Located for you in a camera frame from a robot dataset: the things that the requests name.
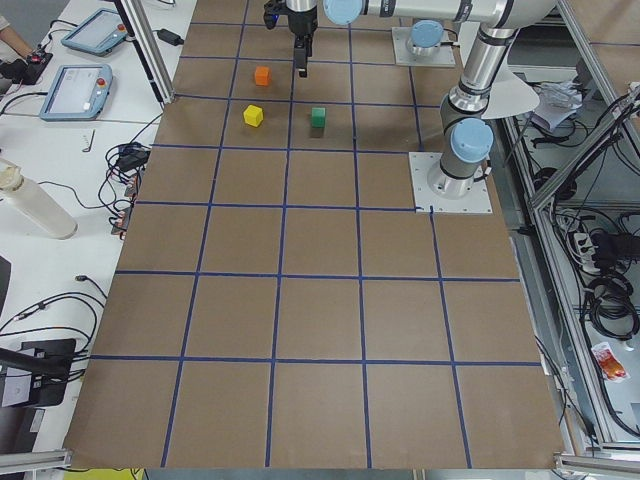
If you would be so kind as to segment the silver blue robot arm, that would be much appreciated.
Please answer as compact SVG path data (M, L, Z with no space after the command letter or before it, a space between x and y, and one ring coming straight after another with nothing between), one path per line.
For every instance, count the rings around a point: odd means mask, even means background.
M457 85L444 97L440 115L445 148L429 171L428 184L437 195L458 199L468 193L478 166L487 159L494 137L481 118L499 68L520 29L543 19L554 1L325 1L327 18L348 25L361 15L425 20L473 21L479 24Z
M406 48L416 57L432 57L442 46L458 47L457 33L435 20L419 20L408 34Z

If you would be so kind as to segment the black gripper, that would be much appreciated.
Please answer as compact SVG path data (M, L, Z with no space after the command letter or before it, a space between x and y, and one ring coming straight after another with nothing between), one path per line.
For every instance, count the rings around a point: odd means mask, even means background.
M300 78L308 76L308 58L313 56L313 34L318 28L317 10L287 13L289 30L296 35L293 63Z

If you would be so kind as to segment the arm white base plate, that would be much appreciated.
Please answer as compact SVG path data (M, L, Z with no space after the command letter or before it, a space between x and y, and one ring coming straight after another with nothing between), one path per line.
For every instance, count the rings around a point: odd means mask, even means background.
M480 166L468 179L456 180L440 168L440 152L410 152L409 169L417 213L488 215L493 213Z
M391 37L393 41L395 64L409 67L454 68L456 59L452 45L446 33L441 42L432 47L419 47L411 38L411 27L393 27Z

